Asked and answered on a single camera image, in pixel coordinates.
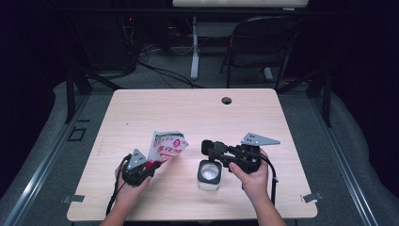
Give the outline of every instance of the chair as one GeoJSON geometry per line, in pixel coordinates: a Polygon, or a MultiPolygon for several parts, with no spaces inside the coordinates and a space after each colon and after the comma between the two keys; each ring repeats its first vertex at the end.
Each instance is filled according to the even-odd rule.
{"type": "Polygon", "coordinates": [[[231,35],[227,54],[219,73],[228,65],[227,88],[230,87],[231,67],[279,67],[276,89],[283,76],[289,52],[299,30],[294,17],[252,17],[238,24],[231,35]]]}

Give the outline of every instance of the black cable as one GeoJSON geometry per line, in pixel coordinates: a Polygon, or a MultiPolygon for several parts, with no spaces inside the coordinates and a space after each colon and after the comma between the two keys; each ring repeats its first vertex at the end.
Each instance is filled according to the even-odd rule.
{"type": "Polygon", "coordinates": [[[185,83],[185,84],[189,85],[189,86],[191,87],[191,89],[193,89],[193,88],[201,88],[201,89],[204,89],[203,86],[200,86],[200,85],[197,85],[197,84],[192,83],[188,78],[184,77],[183,75],[181,75],[181,74],[179,74],[179,73],[174,73],[174,72],[168,71],[168,70],[166,70],[166,69],[155,68],[155,67],[153,67],[153,66],[151,66],[151,65],[148,65],[148,64],[146,64],[146,63],[143,63],[143,62],[141,62],[141,61],[138,61],[138,64],[141,65],[141,66],[143,66],[143,67],[145,67],[145,68],[147,68],[147,69],[150,69],[150,70],[152,70],[152,71],[155,71],[156,73],[160,74],[161,76],[166,76],[166,77],[169,77],[169,78],[178,80],[178,81],[180,81],[180,82],[182,82],[182,83],[185,83]]]}
{"type": "Polygon", "coordinates": [[[112,204],[114,203],[115,199],[117,198],[118,193],[123,188],[123,186],[126,185],[126,182],[125,182],[125,183],[123,183],[123,185],[120,188],[118,188],[118,184],[119,184],[119,181],[120,181],[120,173],[122,172],[123,163],[125,161],[129,160],[131,157],[132,157],[132,155],[129,154],[129,155],[125,156],[122,159],[122,161],[120,162],[120,166],[118,168],[118,173],[117,173],[117,178],[116,178],[116,181],[115,181],[114,193],[112,194],[111,200],[109,201],[108,206],[106,207],[106,212],[105,212],[106,216],[111,211],[112,204]]]}
{"type": "Polygon", "coordinates": [[[273,180],[272,180],[272,194],[271,194],[270,200],[272,201],[273,205],[275,205],[276,204],[276,185],[279,180],[277,178],[276,171],[275,171],[272,163],[270,162],[269,158],[262,153],[260,153],[260,157],[263,161],[265,161],[270,166],[270,169],[272,169],[273,180]]]}

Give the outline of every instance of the white and red package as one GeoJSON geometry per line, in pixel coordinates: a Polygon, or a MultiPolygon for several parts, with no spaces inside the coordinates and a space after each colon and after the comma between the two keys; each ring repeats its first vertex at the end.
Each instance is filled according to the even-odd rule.
{"type": "Polygon", "coordinates": [[[187,146],[184,135],[179,131],[154,131],[146,169],[150,169],[154,163],[165,163],[170,158],[179,155],[187,146]]]}

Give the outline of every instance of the gray mat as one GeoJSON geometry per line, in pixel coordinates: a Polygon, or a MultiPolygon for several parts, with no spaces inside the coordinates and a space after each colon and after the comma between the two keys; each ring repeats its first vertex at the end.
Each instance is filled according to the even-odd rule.
{"type": "MultiPolygon", "coordinates": [[[[202,53],[208,56],[199,61],[199,80],[195,83],[207,88],[224,88],[226,72],[218,73],[223,56],[207,53],[206,50],[202,53]]],[[[172,53],[153,52],[150,54],[148,63],[181,73],[188,78],[191,67],[190,56],[191,54],[178,56],[172,53]]],[[[174,88],[189,88],[180,82],[166,79],[174,88]]],[[[113,81],[128,89],[170,88],[170,85],[158,74],[141,66],[138,66],[134,73],[113,81]]],[[[95,91],[78,119],[81,121],[75,124],[76,128],[86,129],[85,135],[82,141],[65,141],[61,155],[24,218],[24,225],[71,225],[66,219],[69,206],[61,200],[65,195],[74,194],[112,94],[104,85],[96,81],[90,81],[90,83],[95,91]]],[[[273,84],[232,87],[272,88],[273,84]]],[[[317,203],[319,214],[316,218],[300,219],[298,223],[299,225],[363,225],[343,177],[334,162],[331,146],[316,119],[317,113],[313,111],[303,90],[304,88],[299,87],[291,94],[280,95],[279,99],[311,191],[321,191],[325,198],[317,203]]],[[[21,197],[42,158],[51,150],[56,135],[66,119],[65,84],[57,87],[55,93],[56,105],[37,144],[13,185],[0,201],[2,213],[0,224],[6,221],[9,212],[21,197]]],[[[380,225],[397,225],[399,201],[379,183],[373,168],[368,163],[367,144],[364,137],[356,122],[336,96],[332,98],[331,123],[378,222],[380,225]]],[[[293,220],[286,222],[294,225],[293,220]]],[[[76,225],[98,225],[98,222],[76,223],[76,225]]]]}

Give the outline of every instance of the wooden table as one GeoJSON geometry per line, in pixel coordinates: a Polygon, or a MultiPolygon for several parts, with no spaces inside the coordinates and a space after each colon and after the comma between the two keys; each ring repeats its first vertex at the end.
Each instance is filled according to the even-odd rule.
{"type": "Polygon", "coordinates": [[[112,97],[76,195],[71,221],[102,220],[115,183],[114,170],[134,148],[148,154],[153,131],[180,131],[189,146],[155,172],[128,220],[205,220],[256,218],[241,182],[223,168],[218,191],[198,188],[204,139],[235,146],[248,133],[277,139],[263,146],[279,182],[276,206],[283,218],[313,218],[314,203],[295,144],[273,89],[131,89],[112,97]],[[224,105],[221,99],[232,99],[224,105]]]}

